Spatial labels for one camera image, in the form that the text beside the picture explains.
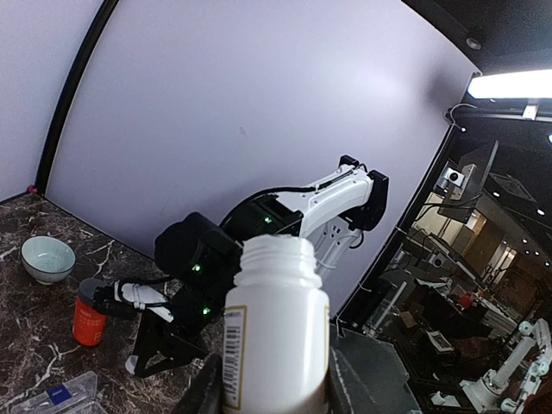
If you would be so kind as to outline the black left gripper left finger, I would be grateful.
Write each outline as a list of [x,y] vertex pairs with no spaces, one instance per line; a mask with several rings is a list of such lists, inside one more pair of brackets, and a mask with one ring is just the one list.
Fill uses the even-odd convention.
[[223,412],[222,356],[210,355],[191,381],[172,414],[220,414]]

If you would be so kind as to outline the clear plastic pill organizer box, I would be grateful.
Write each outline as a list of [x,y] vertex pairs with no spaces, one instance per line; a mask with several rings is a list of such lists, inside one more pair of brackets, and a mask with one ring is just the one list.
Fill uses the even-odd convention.
[[106,414],[97,401],[98,376],[88,371],[10,409],[11,414]]

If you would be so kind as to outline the small blue packet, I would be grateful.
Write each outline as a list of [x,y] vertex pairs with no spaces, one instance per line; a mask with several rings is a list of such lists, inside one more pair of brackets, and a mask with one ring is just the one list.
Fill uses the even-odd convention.
[[47,390],[47,395],[52,405],[60,405],[72,398],[71,392],[65,385],[59,385]]

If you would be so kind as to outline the white ceiling light panel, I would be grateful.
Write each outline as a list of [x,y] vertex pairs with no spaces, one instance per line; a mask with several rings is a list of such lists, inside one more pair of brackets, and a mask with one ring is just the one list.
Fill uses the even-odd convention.
[[551,99],[551,69],[473,78],[467,93],[476,99]]

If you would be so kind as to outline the orange bottle with grey lid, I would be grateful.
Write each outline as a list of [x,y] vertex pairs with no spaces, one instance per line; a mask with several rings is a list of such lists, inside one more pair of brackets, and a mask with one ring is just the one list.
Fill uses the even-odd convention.
[[99,279],[88,278],[80,282],[72,325],[74,339],[86,347],[96,347],[103,338],[107,317],[93,309],[93,296],[98,287],[106,284]]

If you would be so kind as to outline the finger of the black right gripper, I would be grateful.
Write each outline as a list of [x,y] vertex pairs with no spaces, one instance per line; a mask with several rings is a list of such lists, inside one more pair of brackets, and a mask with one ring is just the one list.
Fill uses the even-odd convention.
[[131,373],[147,378],[204,359],[207,348],[199,336],[188,338],[179,326],[147,310],[141,321],[131,353]]

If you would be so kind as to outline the green bowl right side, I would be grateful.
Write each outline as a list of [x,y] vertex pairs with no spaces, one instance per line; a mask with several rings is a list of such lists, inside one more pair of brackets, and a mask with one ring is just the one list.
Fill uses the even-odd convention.
[[70,246],[44,235],[28,238],[21,246],[21,257],[25,271],[41,285],[60,282],[76,265]]

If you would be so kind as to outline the black right frame post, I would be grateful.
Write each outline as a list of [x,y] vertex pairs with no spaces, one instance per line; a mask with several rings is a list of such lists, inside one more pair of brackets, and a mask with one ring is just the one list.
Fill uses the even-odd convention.
[[46,195],[55,156],[74,98],[77,95],[91,56],[118,4],[118,0],[102,1],[81,41],[53,111],[34,183],[28,187],[29,194],[38,194],[41,197]]

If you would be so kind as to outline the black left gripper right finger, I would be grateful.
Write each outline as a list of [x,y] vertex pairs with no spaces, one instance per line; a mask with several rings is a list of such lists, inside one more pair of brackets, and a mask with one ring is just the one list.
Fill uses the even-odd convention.
[[328,413],[422,413],[414,407],[392,408],[392,403],[401,401],[399,397],[374,397],[344,355],[333,347],[329,351],[326,393]]

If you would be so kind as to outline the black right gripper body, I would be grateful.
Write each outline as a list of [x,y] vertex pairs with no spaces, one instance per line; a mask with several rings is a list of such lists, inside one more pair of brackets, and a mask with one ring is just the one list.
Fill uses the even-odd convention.
[[183,286],[168,301],[173,323],[184,337],[198,335],[220,314],[234,287],[242,246],[198,212],[157,236],[154,261]]

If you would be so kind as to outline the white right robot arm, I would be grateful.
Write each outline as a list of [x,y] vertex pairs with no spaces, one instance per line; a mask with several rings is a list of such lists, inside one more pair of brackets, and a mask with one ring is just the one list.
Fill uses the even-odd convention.
[[154,242],[154,262],[182,286],[168,297],[152,281],[120,281],[118,298],[142,312],[125,367],[146,378],[203,359],[199,334],[223,312],[234,286],[246,240],[258,235],[308,237],[315,244],[317,274],[327,276],[347,249],[358,248],[386,210],[389,178],[343,155],[337,169],[304,187],[261,190],[215,224],[199,212],[171,224]]

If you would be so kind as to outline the small white dropper bottle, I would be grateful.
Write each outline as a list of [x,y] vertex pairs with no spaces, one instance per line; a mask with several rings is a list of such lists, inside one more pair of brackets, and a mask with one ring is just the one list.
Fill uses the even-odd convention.
[[324,413],[329,297],[311,243],[245,241],[225,299],[223,412]]

